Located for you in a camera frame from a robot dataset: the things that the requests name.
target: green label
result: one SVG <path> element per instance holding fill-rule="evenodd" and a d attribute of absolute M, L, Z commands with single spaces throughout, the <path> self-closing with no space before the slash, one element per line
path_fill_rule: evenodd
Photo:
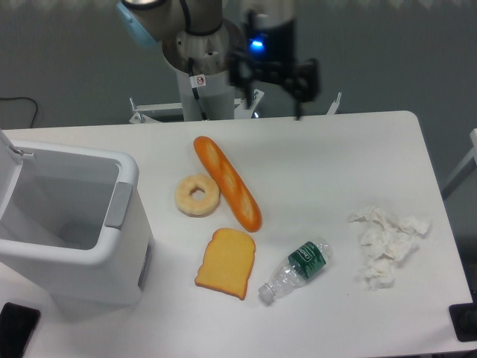
<path fill-rule="evenodd" d="M 307 279 L 316 274 L 326 264 L 320 250 L 310 241 L 288 256 L 288 261 L 298 274 Z"/>

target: white table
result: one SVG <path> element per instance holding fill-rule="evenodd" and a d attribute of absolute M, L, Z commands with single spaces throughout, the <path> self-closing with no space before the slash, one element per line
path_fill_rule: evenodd
<path fill-rule="evenodd" d="M 462 351 L 448 306 L 471 302 L 418 121 L 408 112 L 344 116 L 5 131 L 125 151 L 157 241 L 141 302 L 133 307 L 51 298 L 0 266 L 0 304 L 39 307 L 26 357 L 382 357 Z M 263 214 L 244 301 L 196 287 L 212 233 L 241 227 L 224 200 L 206 218 L 174 206 L 178 181 L 204 172 L 192 147 L 212 137 Z M 367 291 L 360 224 L 348 215 L 378 205 L 432 220 L 429 237 L 393 288 Z M 264 307 L 256 290 L 296 247 L 322 235 L 335 259 L 316 280 Z"/>

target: slice of bread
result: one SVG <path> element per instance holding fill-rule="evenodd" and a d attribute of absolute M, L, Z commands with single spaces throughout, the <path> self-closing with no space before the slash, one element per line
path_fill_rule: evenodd
<path fill-rule="evenodd" d="M 255 242 L 250 236 L 234 229 L 218 229 L 207 245 L 195 284 L 243 300 L 254 260 Z"/>

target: tissue paper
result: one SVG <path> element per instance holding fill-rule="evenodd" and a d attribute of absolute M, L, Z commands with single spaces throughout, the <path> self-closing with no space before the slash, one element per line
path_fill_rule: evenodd
<path fill-rule="evenodd" d="M 404 261 L 419 247 L 431 222 L 414 216 L 399 218 L 381 207 L 360 210 L 350 217 L 350 222 L 366 222 L 368 229 L 359 238 L 368 259 L 364 280 L 369 289 L 391 287 L 396 278 L 396 264 Z"/>

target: black cable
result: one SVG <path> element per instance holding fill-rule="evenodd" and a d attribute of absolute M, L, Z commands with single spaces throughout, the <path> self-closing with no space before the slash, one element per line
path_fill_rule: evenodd
<path fill-rule="evenodd" d="M 33 118 L 30 123 L 30 128 L 33 128 L 35 124 L 35 119 L 37 118 L 38 114 L 38 102 L 30 97 L 0 97 L 0 101 L 18 101 L 18 100 L 25 100 L 33 103 L 35 105 L 35 113 L 33 114 Z"/>
<path fill-rule="evenodd" d="M 192 57 L 189 57 L 189 62 L 188 62 L 188 68 L 189 68 L 189 77 L 194 76 L 194 59 Z M 199 106 L 199 111 L 200 115 L 202 116 L 202 119 L 206 121 L 207 115 L 205 110 L 203 110 L 202 104 L 200 102 L 200 97 L 199 97 L 199 92 L 197 91 L 197 88 L 192 86 L 192 94 L 194 95 L 195 101 L 197 102 L 197 105 Z"/>

